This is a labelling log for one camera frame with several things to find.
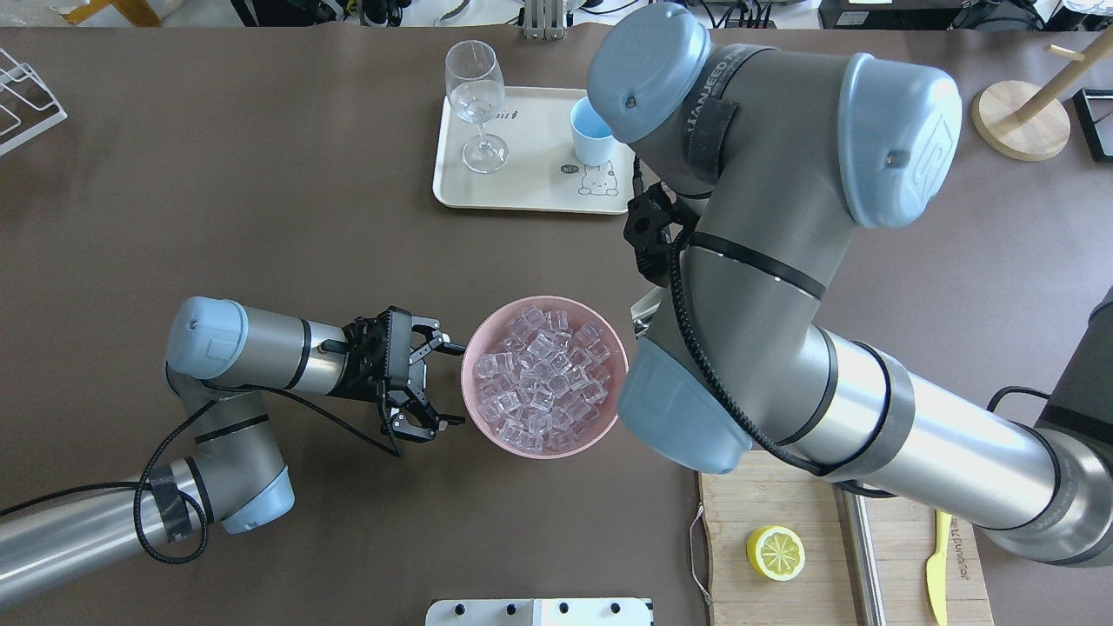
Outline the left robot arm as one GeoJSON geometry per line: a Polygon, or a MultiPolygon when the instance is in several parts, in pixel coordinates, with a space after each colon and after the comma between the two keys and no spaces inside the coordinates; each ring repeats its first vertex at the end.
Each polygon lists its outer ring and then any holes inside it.
{"type": "Polygon", "coordinates": [[[195,452],[162,462],[162,441],[135,478],[66,489],[3,511],[3,608],[39,596],[98,568],[144,552],[183,565],[162,544],[252,531],[290,511],[295,502],[263,397],[307,404],[308,395],[342,397],[377,405],[382,440],[400,456],[400,441],[429,443],[459,426],[426,395],[425,359],[461,356],[435,317],[387,309],[329,326],[306,317],[247,309],[232,300],[194,296],[170,329],[164,380],[183,401],[186,420],[171,437],[193,436],[195,452]]]}

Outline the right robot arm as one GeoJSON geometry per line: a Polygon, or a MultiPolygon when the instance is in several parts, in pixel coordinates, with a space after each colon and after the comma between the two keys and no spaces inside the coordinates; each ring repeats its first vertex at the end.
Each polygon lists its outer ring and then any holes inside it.
{"type": "Polygon", "coordinates": [[[684,213],[628,428],[703,473],[758,443],[1034,563],[1110,565],[1110,168],[1009,159],[969,119],[1043,43],[716,36],[673,3],[615,25],[590,102],[684,213]]]}

